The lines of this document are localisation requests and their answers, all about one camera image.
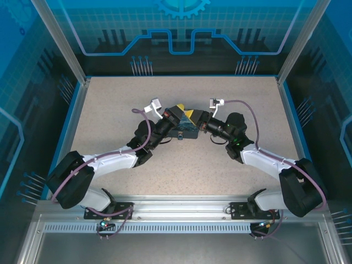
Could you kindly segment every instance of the vent slot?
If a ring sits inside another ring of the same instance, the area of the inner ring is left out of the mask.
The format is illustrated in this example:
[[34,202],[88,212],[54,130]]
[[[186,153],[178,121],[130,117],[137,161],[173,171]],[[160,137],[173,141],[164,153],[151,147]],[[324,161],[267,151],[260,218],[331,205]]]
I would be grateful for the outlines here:
[[[121,223],[101,232],[115,232]],[[95,233],[98,223],[50,223],[45,233]],[[126,223],[120,231],[124,234],[246,234],[251,233],[250,223]]]

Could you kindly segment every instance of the metal plate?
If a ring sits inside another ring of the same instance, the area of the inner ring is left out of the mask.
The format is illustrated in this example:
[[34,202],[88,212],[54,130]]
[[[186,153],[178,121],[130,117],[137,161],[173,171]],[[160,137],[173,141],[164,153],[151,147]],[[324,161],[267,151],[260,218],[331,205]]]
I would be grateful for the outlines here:
[[[114,212],[118,212],[118,211],[124,210],[124,209],[126,209],[126,208],[128,208],[130,206],[133,206],[132,202],[118,202],[116,204],[116,206],[115,206]],[[128,217],[128,219],[132,219],[132,214],[133,214],[133,212]],[[124,212],[122,214],[118,214],[117,216],[113,216],[112,219],[113,220],[125,220],[127,215],[128,215],[128,211],[126,211],[126,212]],[[100,215],[95,214],[92,211],[86,209],[86,210],[84,210],[83,218],[86,219],[86,220],[102,220],[102,219],[104,219],[104,216],[100,216]]]
[[[257,213],[257,217],[254,218],[251,212],[248,210],[246,202],[231,202],[231,219],[232,220],[253,220],[253,219],[262,219],[262,220],[270,220],[273,219],[273,215],[266,211],[264,213]],[[279,212],[274,214],[275,220],[280,219]]]

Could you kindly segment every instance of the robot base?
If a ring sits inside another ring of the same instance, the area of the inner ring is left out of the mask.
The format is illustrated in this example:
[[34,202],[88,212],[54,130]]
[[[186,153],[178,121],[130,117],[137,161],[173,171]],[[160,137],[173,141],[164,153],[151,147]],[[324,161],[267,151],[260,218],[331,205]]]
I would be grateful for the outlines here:
[[[132,202],[117,202],[116,205],[115,205],[114,212],[118,212],[118,211],[124,210],[124,209],[126,209],[126,208],[128,208],[130,206],[133,206]],[[132,219],[132,214],[133,214],[133,212],[129,216],[128,220]],[[126,212],[124,212],[122,214],[118,214],[116,216],[113,216],[113,217],[111,217],[111,219],[113,219],[113,220],[125,220],[127,215],[128,215],[128,211],[126,211]],[[93,213],[89,209],[86,209],[84,211],[83,218],[84,219],[89,219],[89,220],[102,220],[102,219],[104,219],[104,216],[100,216],[98,214]]]

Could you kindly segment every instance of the metal frame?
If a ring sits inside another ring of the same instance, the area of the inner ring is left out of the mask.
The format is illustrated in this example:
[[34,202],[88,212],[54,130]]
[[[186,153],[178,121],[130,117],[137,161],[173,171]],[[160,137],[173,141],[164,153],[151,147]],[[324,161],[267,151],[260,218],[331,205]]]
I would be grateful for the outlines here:
[[[231,220],[225,212],[230,202],[245,202],[247,196],[115,196],[118,201],[131,201],[134,205],[132,220],[124,233],[249,233],[248,225],[261,220]],[[18,264],[35,263],[44,233],[95,233],[97,221],[84,220],[84,209],[76,206],[64,210],[50,201],[39,201],[30,225]],[[117,226],[122,222],[116,220]],[[330,213],[312,211],[304,218],[284,212],[284,223],[317,223],[322,244],[330,263],[345,264],[347,258],[342,250]],[[214,230],[180,230],[170,232],[151,230],[170,226],[213,227]],[[229,227],[244,227],[236,231]]]
[[297,37],[290,53],[288,54],[281,70],[278,74],[278,82],[280,85],[284,83],[288,74],[292,70],[298,57],[300,56],[303,48],[310,39],[315,27],[318,25],[321,17],[324,15],[326,8],[328,7],[331,0],[317,0],[317,3],[312,9],[306,23],[304,24],[299,36]]
[[73,74],[81,84],[85,84],[86,75],[79,64],[75,54],[73,53],[70,44],[65,38],[59,24],[57,23],[54,14],[45,0],[31,0],[39,16],[43,20],[46,28],[48,28],[50,35],[53,37],[56,45],[59,47],[62,55],[70,66]]
[[[70,149],[74,131],[77,127],[80,112],[83,107],[88,84],[86,83],[86,76],[76,56],[45,0],[31,1],[54,38],[60,51],[63,53],[64,58],[68,62],[76,78],[84,86],[84,89],[81,89],[80,91],[77,101],[74,102],[73,114],[70,117],[67,131],[64,134],[63,143],[58,150],[57,160],[53,162],[54,164],[57,163]],[[314,28],[318,24],[321,16],[324,14],[329,2],[330,0],[318,0],[278,75],[279,92],[282,97],[299,157],[304,157],[305,151],[300,140],[292,111],[290,110],[289,100],[283,87],[283,83],[310,38]],[[130,201],[135,204],[133,218],[128,222],[129,225],[134,224],[145,226],[153,223],[154,225],[165,226],[169,223],[188,223],[196,226],[204,224],[212,224],[213,226],[221,226],[224,224],[247,226],[246,224],[249,223],[261,222],[260,220],[235,221],[231,220],[229,214],[226,214],[225,209],[230,202],[245,202],[247,196],[116,196],[115,198],[118,201]],[[35,262],[44,232],[55,232],[52,229],[49,230],[49,228],[47,228],[48,224],[55,225],[62,223],[65,226],[70,226],[72,224],[77,226],[87,224],[92,225],[96,223],[96,221],[93,220],[84,220],[83,214],[84,209],[81,207],[63,210],[60,205],[53,205],[50,201],[39,201],[21,250],[18,264]],[[322,235],[322,243],[325,246],[330,263],[348,263],[328,210],[324,212],[310,212],[304,218],[295,217],[290,212],[285,211],[283,221],[285,223],[318,223]],[[76,233],[76,230],[64,230],[64,232]]]

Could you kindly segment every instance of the blue wall panel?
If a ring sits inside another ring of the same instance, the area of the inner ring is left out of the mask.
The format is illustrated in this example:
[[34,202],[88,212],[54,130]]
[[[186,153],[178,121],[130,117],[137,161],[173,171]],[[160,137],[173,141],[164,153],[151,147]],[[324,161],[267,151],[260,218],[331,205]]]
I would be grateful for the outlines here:
[[49,1],[89,75],[277,74],[314,4]]
[[14,263],[77,81],[29,0],[0,0],[0,58],[0,262]]
[[332,0],[287,83],[329,198],[352,202],[352,3]]

